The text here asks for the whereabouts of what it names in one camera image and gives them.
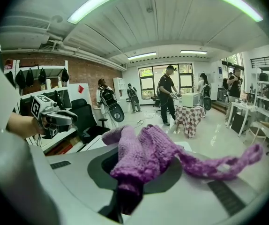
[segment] window frame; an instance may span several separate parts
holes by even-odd
[[[139,72],[139,79],[140,79],[140,89],[141,89],[141,98],[142,100],[148,100],[148,98],[143,98],[143,93],[142,91],[149,91],[149,90],[153,90],[154,92],[154,95],[157,96],[156,94],[156,87],[155,87],[155,82],[154,82],[154,71],[153,71],[153,67],[157,67],[157,66],[163,66],[165,64],[161,64],[161,65],[155,65],[155,66],[146,66],[146,67],[138,67],[138,72]],[[178,64],[172,64],[172,65],[177,65],[177,69],[178,69],[178,79],[179,79],[179,93],[180,93],[180,90],[182,88],[192,88],[194,87],[194,73],[193,73],[193,63],[178,63]],[[179,66],[180,65],[191,65],[191,73],[180,73],[179,72]],[[151,76],[145,76],[145,77],[141,77],[140,76],[140,69],[144,69],[144,68],[151,68],[152,69],[152,75]],[[191,80],[192,80],[192,86],[181,86],[181,78],[180,76],[181,75],[190,75],[191,76]],[[147,89],[143,89],[142,88],[142,79],[146,79],[146,78],[152,78],[152,84],[153,84],[153,88],[147,88]]]

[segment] man in black shirt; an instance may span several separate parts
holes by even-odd
[[[229,115],[230,115],[230,110],[232,108],[232,102],[234,102],[236,99],[239,99],[241,95],[241,85],[243,83],[243,79],[240,78],[241,70],[239,68],[234,69],[234,74],[230,76],[227,80],[227,85],[229,86],[229,99],[228,99],[228,106],[227,106],[227,112],[225,116],[225,124],[227,125]],[[234,115],[237,112],[237,107],[233,107],[233,112],[232,112],[232,119]]]
[[[161,114],[162,114],[163,123],[168,126],[170,125],[170,123],[167,120],[167,107],[169,109],[169,112],[172,118],[175,120],[175,109],[174,109],[174,103],[173,103],[173,99],[171,95],[173,94],[172,88],[176,93],[177,93],[177,90],[170,77],[170,75],[172,75],[173,72],[174,72],[174,67],[172,65],[169,65],[166,69],[166,73],[161,77],[157,86],[158,97],[161,103]]]

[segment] ceiling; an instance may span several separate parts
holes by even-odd
[[[181,50],[208,51],[198,57],[216,61],[269,44],[268,15],[256,0],[248,3],[264,16],[258,23],[220,0],[112,0],[77,25],[68,23],[86,1],[15,0],[0,25],[2,50],[69,46],[127,64],[136,62],[127,59],[136,54],[156,51],[160,59]],[[60,47],[49,40],[63,42]]]

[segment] desk leg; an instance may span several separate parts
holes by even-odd
[[[246,110],[245,117],[244,117],[244,121],[243,121],[243,124],[242,124],[241,130],[239,131],[239,135],[238,135],[238,137],[240,137],[240,136],[241,136],[241,134],[242,134],[242,132],[243,132],[243,128],[244,128],[244,126],[245,126],[245,123],[246,123],[247,117],[248,117],[248,109]]]
[[[229,128],[229,124],[230,124],[230,121],[232,120],[232,112],[233,112],[233,103],[232,103],[232,107],[230,109],[230,114],[229,114],[229,118],[228,118],[228,121],[227,121],[227,128]]]

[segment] beige pants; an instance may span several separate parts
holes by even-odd
[[[238,98],[233,97],[233,96],[229,96],[228,105],[227,105],[227,112],[226,112],[226,115],[225,115],[225,122],[228,122],[229,115],[230,115],[230,110],[232,109],[232,102],[234,102],[236,99],[238,99]],[[237,112],[237,107],[233,107],[232,119],[233,119],[234,115],[236,114],[236,112]]]

